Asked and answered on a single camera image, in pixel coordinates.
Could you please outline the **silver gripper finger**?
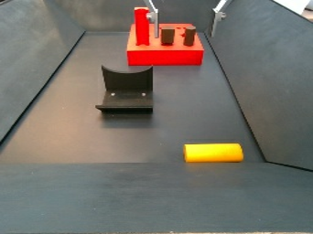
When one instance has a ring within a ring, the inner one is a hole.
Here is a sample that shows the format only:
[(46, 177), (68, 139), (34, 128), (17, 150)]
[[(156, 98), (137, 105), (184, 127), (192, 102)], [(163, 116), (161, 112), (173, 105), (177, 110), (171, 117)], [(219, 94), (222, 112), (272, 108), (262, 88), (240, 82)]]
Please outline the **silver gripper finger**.
[(214, 18), (212, 18), (212, 25), (211, 25), (211, 30), (210, 30), (211, 37), (215, 36), (218, 23), (226, 17), (224, 9), (230, 3), (231, 3), (231, 0), (219, 0), (216, 6), (212, 8)]
[(143, 0), (149, 12), (147, 13), (147, 19), (153, 24), (153, 37), (159, 37), (159, 10), (155, 7), (151, 0)]

